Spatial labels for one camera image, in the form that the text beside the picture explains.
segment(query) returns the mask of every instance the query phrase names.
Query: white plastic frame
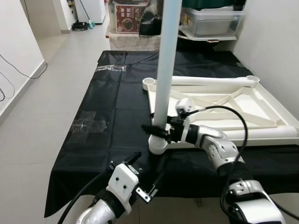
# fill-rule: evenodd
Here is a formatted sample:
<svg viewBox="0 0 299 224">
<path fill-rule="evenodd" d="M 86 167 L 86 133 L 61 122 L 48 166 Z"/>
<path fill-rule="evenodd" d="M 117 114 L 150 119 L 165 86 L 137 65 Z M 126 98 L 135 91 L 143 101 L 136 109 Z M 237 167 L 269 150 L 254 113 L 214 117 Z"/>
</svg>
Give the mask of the white plastic frame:
<svg viewBox="0 0 299 224">
<path fill-rule="evenodd" d="M 148 92 L 150 112 L 155 111 L 157 81 L 145 78 L 142 82 Z M 299 121 L 296 120 L 264 87 L 254 88 L 222 85 L 172 85 L 168 107 L 169 116 L 177 116 L 175 104 L 190 98 L 197 109 L 210 105 L 226 105 L 241 113 L 249 128 L 248 146 L 299 145 Z M 240 120 L 231 112 L 214 109 L 191 116 L 192 124 L 220 129 L 237 146 L 243 141 Z M 188 143 L 172 142 L 168 148 L 194 147 Z"/>
</svg>

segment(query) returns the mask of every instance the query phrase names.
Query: black tablecloth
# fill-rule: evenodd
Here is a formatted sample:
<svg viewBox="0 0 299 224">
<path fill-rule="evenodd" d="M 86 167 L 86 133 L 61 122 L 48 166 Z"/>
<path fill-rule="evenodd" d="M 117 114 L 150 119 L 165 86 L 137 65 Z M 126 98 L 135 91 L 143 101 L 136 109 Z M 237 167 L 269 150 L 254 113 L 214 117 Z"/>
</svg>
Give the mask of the black tablecloth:
<svg viewBox="0 0 299 224">
<path fill-rule="evenodd" d="M 145 188 L 150 186 L 160 172 L 157 164 L 163 157 L 150 154 L 149 136 L 141 129 L 141 124 L 150 124 L 148 96 L 142 89 L 142 80 L 156 78 L 157 63 L 157 52 L 103 52 L 99 65 L 126 64 L 127 70 L 95 72 L 75 121 L 90 112 L 93 121 L 105 121 L 107 127 L 101 133 L 69 131 L 50 175 L 45 217 L 69 202 L 111 160 L 121 162 L 136 151 L 141 151 L 142 157 L 134 167 L 143 169 L 141 183 Z M 251 72 L 239 67 L 230 52 L 205 55 L 177 52 L 174 75 L 227 78 Z M 298 151 L 298 146 L 248 147 L 243 157 L 269 194 L 299 192 Z M 220 196 L 221 185 L 204 151 L 175 151 L 165 169 L 158 196 Z M 107 181 L 105 177 L 85 194 L 96 194 Z"/>
</svg>

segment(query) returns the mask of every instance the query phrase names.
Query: vertical white pole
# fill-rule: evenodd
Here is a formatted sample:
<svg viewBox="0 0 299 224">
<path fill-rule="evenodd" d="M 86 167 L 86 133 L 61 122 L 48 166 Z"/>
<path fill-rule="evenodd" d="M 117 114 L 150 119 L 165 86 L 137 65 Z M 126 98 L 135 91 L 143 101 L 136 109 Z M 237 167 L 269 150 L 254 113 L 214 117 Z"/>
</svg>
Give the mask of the vertical white pole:
<svg viewBox="0 0 299 224">
<path fill-rule="evenodd" d="M 153 125 L 163 129 L 165 129 L 167 121 L 181 8 L 182 0 L 164 0 L 156 104 L 153 122 Z M 167 141 L 153 135 L 149 137 L 149 150 L 153 154 L 162 154 L 166 149 Z"/>
</svg>

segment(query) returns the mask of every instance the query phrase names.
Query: clear plastic container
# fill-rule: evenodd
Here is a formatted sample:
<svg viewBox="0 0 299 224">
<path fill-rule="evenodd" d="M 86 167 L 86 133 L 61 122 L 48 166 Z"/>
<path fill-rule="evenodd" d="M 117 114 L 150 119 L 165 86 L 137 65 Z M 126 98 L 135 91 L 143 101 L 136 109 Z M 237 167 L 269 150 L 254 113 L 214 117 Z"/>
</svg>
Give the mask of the clear plastic container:
<svg viewBox="0 0 299 224">
<path fill-rule="evenodd" d="M 211 39 L 232 37 L 239 28 L 245 15 L 244 11 L 197 11 L 184 8 L 181 31 L 190 37 L 207 37 Z"/>
</svg>

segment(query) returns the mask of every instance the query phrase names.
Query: green container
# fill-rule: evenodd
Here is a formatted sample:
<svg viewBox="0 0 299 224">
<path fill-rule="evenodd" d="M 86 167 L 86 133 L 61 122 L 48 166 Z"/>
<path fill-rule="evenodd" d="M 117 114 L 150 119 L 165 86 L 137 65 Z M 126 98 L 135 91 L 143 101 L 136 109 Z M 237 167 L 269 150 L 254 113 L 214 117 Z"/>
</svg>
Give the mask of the green container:
<svg viewBox="0 0 299 224">
<path fill-rule="evenodd" d="M 234 4 L 234 0 L 183 0 L 182 7 L 185 8 L 220 8 L 225 6 L 231 6 Z"/>
</svg>

